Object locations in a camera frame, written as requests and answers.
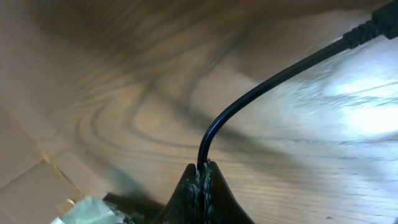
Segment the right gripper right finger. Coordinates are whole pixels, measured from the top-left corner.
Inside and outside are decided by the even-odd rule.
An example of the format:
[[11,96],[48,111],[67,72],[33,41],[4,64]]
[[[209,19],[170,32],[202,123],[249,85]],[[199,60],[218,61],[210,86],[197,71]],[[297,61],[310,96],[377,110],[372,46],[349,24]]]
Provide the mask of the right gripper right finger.
[[254,224],[236,201],[217,163],[206,161],[200,168],[200,223]]

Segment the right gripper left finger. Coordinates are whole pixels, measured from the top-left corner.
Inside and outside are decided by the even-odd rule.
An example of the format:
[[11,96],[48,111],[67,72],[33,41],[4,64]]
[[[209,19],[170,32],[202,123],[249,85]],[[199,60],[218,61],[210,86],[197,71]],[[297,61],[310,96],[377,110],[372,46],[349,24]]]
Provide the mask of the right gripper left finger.
[[200,224],[199,189],[195,164],[188,164],[166,206],[154,218],[155,224]]

